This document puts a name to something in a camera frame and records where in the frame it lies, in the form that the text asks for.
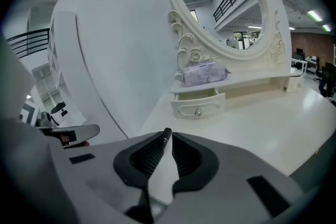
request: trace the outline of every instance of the drawer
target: drawer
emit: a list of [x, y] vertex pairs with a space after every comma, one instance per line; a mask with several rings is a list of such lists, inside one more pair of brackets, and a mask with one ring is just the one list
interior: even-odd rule
[[287, 77], [285, 80], [286, 92], [296, 92], [302, 88], [303, 77]]
[[224, 112], [225, 93], [217, 89], [180, 93], [171, 101], [173, 114], [179, 119], [205, 119]]

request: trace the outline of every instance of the white mirror frame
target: white mirror frame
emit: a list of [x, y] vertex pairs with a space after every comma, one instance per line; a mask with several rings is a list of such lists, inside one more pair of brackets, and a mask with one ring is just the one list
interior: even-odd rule
[[290, 31], [282, 0], [258, 1], [263, 17], [261, 38], [250, 48], [238, 50], [225, 46], [205, 31], [192, 17], [183, 0], [171, 0], [174, 10], [169, 13], [169, 21], [179, 37], [179, 67], [184, 68], [209, 59], [228, 63], [230, 60], [251, 61], [258, 57], [260, 61], [261, 57], [267, 62], [266, 65], [260, 65], [264, 69], [265, 66], [273, 68], [288, 62], [285, 54], [286, 51], [291, 52]]

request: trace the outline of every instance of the oval mirror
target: oval mirror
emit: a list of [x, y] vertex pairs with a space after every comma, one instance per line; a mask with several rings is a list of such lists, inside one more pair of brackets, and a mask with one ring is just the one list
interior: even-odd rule
[[183, 1], [200, 26], [223, 46], [244, 50], [261, 37], [263, 22], [258, 2], [242, 7], [246, 0]]

